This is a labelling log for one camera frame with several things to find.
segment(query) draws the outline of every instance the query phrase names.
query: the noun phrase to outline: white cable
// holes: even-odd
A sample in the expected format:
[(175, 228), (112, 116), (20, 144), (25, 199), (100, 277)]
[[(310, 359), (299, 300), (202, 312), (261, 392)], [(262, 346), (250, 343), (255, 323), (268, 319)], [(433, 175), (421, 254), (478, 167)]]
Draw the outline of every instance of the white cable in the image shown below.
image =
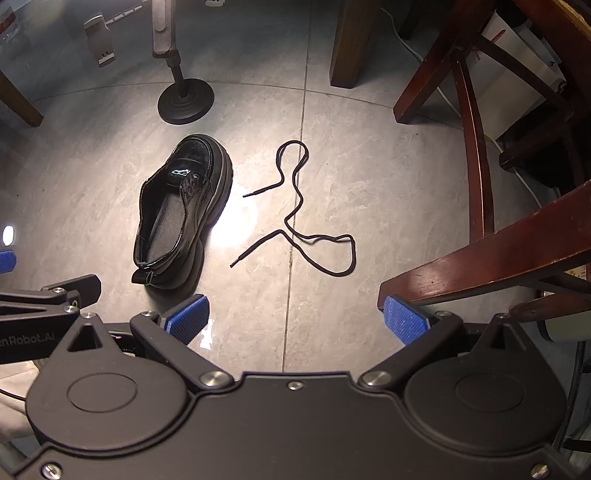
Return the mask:
[[(396, 38), (398, 39), (398, 41), (411, 53), (413, 54), (413, 56), (419, 61), (422, 62), (423, 61), (423, 57), (421, 57), (416, 51), (413, 50), (413, 48), (406, 43), (401, 37), (400, 35), (398, 35), (398, 31), (396, 30), (396, 25), (394, 24), (394, 17), (392, 16), (392, 14), (390, 12), (388, 12), (388, 10), (386, 10), (385, 8), (382, 8), (382, 12), (384, 12), (387, 16), (390, 17), (390, 21), (392, 22), (392, 30), (394, 30), (394, 35), (396, 35)], [(450, 108), (454, 111), (454, 113), (459, 117), (462, 118), (462, 114), (460, 112), (457, 111), (457, 108), (449, 101), (449, 98), (447, 98), (445, 96), (445, 94), (443, 93), (443, 91), (437, 87), (437, 91), (439, 92), (439, 95), (441, 95), (441, 97), (443, 98), (443, 100), (450, 106)], [(491, 142), (493, 142), (495, 144), (495, 147), (499, 149), (499, 152), (502, 153), (503, 149), (501, 148), (501, 146), (497, 143), (496, 140), (489, 138), (489, 140)], [(512, 168), (513, 173), (515, 173), (515, 175), (517, 175), (517, 178), (521, 180), (521, 183), (525, 186), (525, 188), (528, 190), (528, 192), (531, 193), (531, 196), (534, 198), (535, 202), (538, 204), (538, 207), (542, 208), (542, 204), (540, 202), (540, 200), (538, 199), (538, 197), (535, 195), (534, 191), (530, 188), (530, 186), (527, 184), (527, 182), (523, 179), (523, 177), (519, 174), (519, 172), (515, 169), (515, 167)]]

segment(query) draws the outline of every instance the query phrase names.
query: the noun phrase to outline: black cable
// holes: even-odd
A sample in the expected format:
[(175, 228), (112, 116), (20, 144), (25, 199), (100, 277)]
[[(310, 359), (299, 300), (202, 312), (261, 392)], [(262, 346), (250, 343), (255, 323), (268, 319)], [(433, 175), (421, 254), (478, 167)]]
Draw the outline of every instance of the black cable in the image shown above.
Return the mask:
[(570, 379), (569, 396), (566, 400), (566, 414), (564, 420), (560, 424), (558, 433), (554, 438), (553, 446), (555, 449), (560, 450), (564, 437), (566, 437), (566, 431), (569, 428), (570, 419), (573, 416), (574, 402), (577, 400), (577, 393), (579, 392), (579, 385), (581, 383), (581, 376), (583, 373), (583, 362), (585, 360), (585, 343), (577, 342), (577, 351), (574, 355), (574, 367), (573, 377)]
[(25, 397), (22, 397), (20, 395), (17, 395), (16, 393), (7, 392), (6, 390), (3, 390), (1, 388), (0, 388), (0, 394), (6, 395), (7, 397), (10, 397), (10, 398), (14, 398), (15, 400), (20, 400), (20, 401), (25, 401), (26, 400)]
[(313, 243), (317, 242), (318, 240), (328, 240), (329, 242), (342, 242), (342, 241), (350, 242), (351, 243), (351, 265), (349, 266), (349, 268), (347, 268), (347, 270), (343, 270), (342, 272), (333, 272), (331, 270), (328, 270), (327, 268), (324, 268), (322, 265), (318, 265), (318, 263), (316, 263), (314, 260), (312, 260), (310, 257), (308, 257), (308, 255), (306, 255), (306, 253), (303, 251), (302, 247), (299, 246), (297, 243), (295, 243), (293, 241), (293, 239), (286, 233), (285, 230), (275, 230), (274, 232), (271, 232), (268, 235), (265, 235), (264, 237), (262, 237), (261, 239), (256, 241), (254, 244), (252, 244), (250, 247), (248, 247), (236, 260), (234, 260), (234, 262), (231, 263), (230, 267), (232, 268), (240, 260), (244, 260), (248, 255), (250, 255), (252, 252), (254, 252), (258, 247), (260, 247), (267, 240), (270, 240), (271, 238), (273, 238), (274, 236), (277, 236), (277, 235), (283, 235), (286, 238), (286, 240), (291, 244), (291, 246), (294, 247), (298, 252), (300, 252), (302, 257), (304, 257), (304, 259), (310, 265), (314, 266), (315, 268), (320, 270), (322, 273), (326, 273), (327, 275), (331, 275), (332, 277), (345, 277), (345, 276), (349, 275), (351, 272), (353, 272), (353, 270), (355, 270), (355, 265), (357, 264), (357, 256), (355, 254), (355, 239), (353, 238), (352, 235), (349, 235), (348, 233), (346, 233), (344, 235), (339, 235), (339, 236), (304, 235), (303, 233), (297, 232), (294, 228), (292, 228), (290, 226), (289, 223), (287, 223), (288, 220), (290, 220), (291, 218), (293, 218), (296, 215), (296, 213), (300, 210), (301, 206), (304, 204), (304, 196), (301, 194), (300, 190), (297, 187), (297, 183), (296, 183), (297, 173), (302, 169), (302, 167), (304, 165), (306, 165), (306, 162), (310, 158), (310, 152), (308, 151), (308, 147), (306, 147), (306, 145), (304, 143), (300, 142), (299, 140), (289, 140), (289, 142), (285, 142), (282, 146), (280, 146), (279, 149), (277, 150), (277, 155), (275, 157), (275, 164), (277, 165), (277, 170), (279, 170), (279, 175), (281, 175), (281, 180), (277, 183), (274, 183), (273, 185), (269, 185), (268, 187), (261, 188), (259, 190), (252, 192), (252, 193), (247, 193), (243, 197), (250, 197), (253, 195), (258, 195), (259, 193), (263, 193), (263, 192), (266, 192), (267, 190), (271, 190), (271, 189), (274, 189), (276, 187), (283, 185), (283, 182), (285, 181), (285, 175), (283, 175), (283, 171), (281, 170), (281, 157), (283, 156), (283, 152), (285, 151), (285, 149), (289, 145), (294, 145), (294, 144), (299, 145), (304, 148), (304, 155), (302, 156), (302, 158), (300, 159), (298, 164), (295, 166), (295, 169), (294, 169), (293, 173), (291, 174), (291, 182), (294, 186), (295, 192), (297, 193), (298, 197), (300, 198), (300, 201), (298, 202), (297, 206), (285, 217), (285, 219), (283, 220), (283, 223), (285, 224), (285, 227), (291, 233), (293, 233), (294, 236), (296, 236), (297, 238), (299, 238), (300, 240), (302, 240), (308, 244), (313, 244)]

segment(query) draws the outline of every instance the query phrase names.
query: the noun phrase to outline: shoe tongue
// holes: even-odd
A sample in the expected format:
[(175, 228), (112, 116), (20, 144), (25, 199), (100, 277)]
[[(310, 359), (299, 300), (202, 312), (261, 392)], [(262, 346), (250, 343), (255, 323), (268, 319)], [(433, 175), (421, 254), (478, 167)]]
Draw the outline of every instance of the shoe tongue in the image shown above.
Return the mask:
[(206, 170), (207, 165), (200, 160), (175, 158), (170, 161), (166, 169), (166, 183), (179, 187), (191, 172), (195, 172), (201, 178), (204, 178)]

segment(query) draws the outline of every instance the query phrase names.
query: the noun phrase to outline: shoe insole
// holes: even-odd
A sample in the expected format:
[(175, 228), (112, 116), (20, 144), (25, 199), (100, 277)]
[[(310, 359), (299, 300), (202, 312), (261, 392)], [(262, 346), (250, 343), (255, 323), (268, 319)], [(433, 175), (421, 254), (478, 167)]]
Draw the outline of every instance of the shoe insole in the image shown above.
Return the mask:
[(178, 193), (167, 193), (152, 227), (148, 241), (148, 262), (170, 252), (183, 226), (184, 207)]

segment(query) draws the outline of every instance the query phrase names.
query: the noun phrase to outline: white cloth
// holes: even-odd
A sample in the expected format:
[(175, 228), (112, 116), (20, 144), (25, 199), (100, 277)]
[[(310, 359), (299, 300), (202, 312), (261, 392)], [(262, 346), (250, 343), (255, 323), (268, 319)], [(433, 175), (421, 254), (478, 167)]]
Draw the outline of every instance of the white cloth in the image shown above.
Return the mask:
[[(0, 388), (26, 397), (38, 374), (39, 370), (33, 362), (0, 365)], [(25, 403), (0, 393), (0, 443), (32, 434)]]

